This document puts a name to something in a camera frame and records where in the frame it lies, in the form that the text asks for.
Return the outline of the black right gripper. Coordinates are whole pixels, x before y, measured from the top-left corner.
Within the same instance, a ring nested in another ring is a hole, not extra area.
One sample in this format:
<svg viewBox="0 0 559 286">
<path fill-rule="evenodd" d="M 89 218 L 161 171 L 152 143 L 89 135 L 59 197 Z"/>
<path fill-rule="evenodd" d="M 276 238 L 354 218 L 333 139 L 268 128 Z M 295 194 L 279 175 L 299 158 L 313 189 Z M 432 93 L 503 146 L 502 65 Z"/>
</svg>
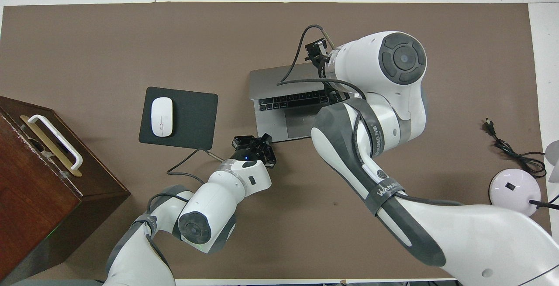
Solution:
<svg viewBox="0 0 559 286">
<path fill-rule="evenodd" d="M 307 51 L 307 56 L 305 61 L 318 62 L 318 73 L 320 79 L 333 79 L 333 73 L 330 71 L 330 59 L 332 58 L 333 52 L 323 54 L 327 52 L 328 42 L 325 38 L 321 38 L 318 41 L 309 43 L 305 45 L 305 51 Z"/>
</svg>

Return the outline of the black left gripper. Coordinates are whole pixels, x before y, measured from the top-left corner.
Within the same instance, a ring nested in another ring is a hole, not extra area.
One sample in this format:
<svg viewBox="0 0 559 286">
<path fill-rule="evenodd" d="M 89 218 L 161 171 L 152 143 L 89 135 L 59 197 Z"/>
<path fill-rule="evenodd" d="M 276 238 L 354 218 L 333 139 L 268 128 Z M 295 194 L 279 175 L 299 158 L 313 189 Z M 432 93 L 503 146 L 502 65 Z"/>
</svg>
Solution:
<svg viewBox="0 0 559 286">
<path fill-rule="evenodd" d="M 253 135 L 238 135 L 232 140 L 232 146 L 235 148 L 230 159 L 239 161 L 262 161 L 264 166 L 273 169 L 277 163 L 277 159 L 271 146 L 272 137 L 264 133 L 259 139 Z"/>
</svg>

